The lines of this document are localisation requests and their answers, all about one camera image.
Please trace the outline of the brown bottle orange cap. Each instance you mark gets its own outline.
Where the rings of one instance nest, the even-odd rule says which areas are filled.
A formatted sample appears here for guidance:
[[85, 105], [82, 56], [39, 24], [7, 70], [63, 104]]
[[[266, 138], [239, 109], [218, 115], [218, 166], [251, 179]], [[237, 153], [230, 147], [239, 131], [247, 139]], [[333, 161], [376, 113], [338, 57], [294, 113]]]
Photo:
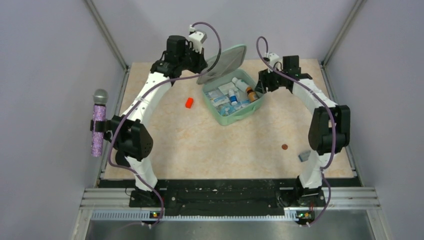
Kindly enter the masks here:
[[259, 99], [257, 93], [250, 86], [248, 86], [245, 91], [246, 91], [247, 97], [248, 97], [248, 99], [251, 103], [253, 103], [253, 102], [255, 102]]

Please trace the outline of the white bottle green label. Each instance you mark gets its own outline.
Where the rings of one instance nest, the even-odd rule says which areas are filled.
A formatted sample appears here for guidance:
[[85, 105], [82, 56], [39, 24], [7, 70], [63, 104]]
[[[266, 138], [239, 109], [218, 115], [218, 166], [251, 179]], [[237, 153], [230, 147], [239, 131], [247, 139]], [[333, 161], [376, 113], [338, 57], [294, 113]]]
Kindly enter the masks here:
[[245, 83], [242, 79], [233, 77], [231, 81], [242, 92], [247, 93], [248, 90], [251, 89], [251, 87], [247, 83]]

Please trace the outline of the small blue capped bottle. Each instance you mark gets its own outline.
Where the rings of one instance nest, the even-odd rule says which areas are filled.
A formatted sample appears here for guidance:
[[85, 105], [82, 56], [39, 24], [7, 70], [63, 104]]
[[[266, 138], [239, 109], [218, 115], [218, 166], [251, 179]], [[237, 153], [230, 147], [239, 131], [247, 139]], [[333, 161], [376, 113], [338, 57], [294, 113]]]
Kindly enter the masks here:
[[228, 90], [228, 98], [232, 106], [235, 106], [238, 103], [236, 92], [233, 89]]

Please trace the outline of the mint green medicine case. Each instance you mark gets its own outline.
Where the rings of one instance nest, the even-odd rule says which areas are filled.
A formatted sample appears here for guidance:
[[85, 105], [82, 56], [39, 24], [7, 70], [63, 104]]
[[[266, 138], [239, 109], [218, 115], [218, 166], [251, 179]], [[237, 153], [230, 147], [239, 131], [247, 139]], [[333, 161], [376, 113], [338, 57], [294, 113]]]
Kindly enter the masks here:
[[257, 83], [240, 67], [247, 46], [234, 45], [221, 52], [216, 66], [199, 77], [206, 107], [221, 126], [228, 126], [255, 113], [263, 104]]

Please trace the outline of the white gauze packet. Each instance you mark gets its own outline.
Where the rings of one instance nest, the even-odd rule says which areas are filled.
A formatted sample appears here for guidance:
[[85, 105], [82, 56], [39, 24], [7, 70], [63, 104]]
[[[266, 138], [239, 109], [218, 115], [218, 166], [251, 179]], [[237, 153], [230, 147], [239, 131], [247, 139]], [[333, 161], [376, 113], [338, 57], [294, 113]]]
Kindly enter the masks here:
[[233, 82], [228, 82], [226, 84], [220, 85], [218, 89], [224, 94], [228, 95], [230, 90], [234, 90], [236, 86]]

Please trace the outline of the blue cotton swab packet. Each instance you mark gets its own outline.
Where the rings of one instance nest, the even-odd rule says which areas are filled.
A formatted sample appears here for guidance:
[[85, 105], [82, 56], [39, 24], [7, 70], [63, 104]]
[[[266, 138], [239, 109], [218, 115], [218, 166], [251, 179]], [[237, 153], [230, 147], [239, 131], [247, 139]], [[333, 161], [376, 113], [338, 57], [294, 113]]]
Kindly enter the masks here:
[[233, 114], [236, 109], [230, 103], [224, 103], [216, 107], [217, 112], [220, 116], [226, 117]]

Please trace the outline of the blue white bagged packet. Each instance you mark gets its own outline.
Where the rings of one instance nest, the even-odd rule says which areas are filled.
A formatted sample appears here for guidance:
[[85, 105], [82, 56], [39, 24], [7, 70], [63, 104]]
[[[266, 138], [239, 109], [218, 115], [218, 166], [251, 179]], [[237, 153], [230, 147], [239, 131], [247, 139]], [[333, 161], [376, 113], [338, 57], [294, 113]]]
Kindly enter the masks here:
[[219, 89], [209, 91], [205, 94], [205, 96], [209, 99], [213, 107], [218, 107], [222, 104], [230, 102], [229, 98], [225, 94], [223, 94]]

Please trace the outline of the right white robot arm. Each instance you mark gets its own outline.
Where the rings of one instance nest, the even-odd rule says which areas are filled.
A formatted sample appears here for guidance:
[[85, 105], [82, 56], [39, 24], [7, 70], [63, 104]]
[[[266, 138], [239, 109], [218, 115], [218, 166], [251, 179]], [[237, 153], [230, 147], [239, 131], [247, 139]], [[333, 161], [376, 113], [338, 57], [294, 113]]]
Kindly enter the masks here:
[[300, 99], [312, 115], [308, 131], [312, 152], [307, 167], [298, 176], [300, 188], [293, 192], [294, 202], [307, 206], [314, 198], [311, 189], [321, 187], [324, 170], [350, 142], [350, 108], [332, 101], [308, 73], [302, 72], [299, 56], [279, 57], [267, 52], [264, 61], [268, 68], [258, 73], [255, 91], [266, 94], [284, 88]]

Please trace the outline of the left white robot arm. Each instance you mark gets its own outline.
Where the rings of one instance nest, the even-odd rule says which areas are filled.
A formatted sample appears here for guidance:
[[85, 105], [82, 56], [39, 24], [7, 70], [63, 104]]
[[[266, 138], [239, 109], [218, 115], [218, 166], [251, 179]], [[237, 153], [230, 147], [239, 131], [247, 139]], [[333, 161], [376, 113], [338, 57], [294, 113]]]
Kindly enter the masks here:
[[115, 162], [110, 165], [134, 174], [135, 187], [143, 191], [141, 200], [149, 207], [160, 202], [161, 194], [154, 189], [158, 179], [149, 159], [154, 141], [147, 126], [161, 98], [176, 79], [181, 79], [182, 71], [200, 74], [208, 67], [203, 48], [206, 38], [201, 31], [192, 32], [188, 37], [169, 36], [166, 50], [152, 64], [138, 96], [127, 110], [110, 121], [113, 132], [111, 143], [116, 149]]

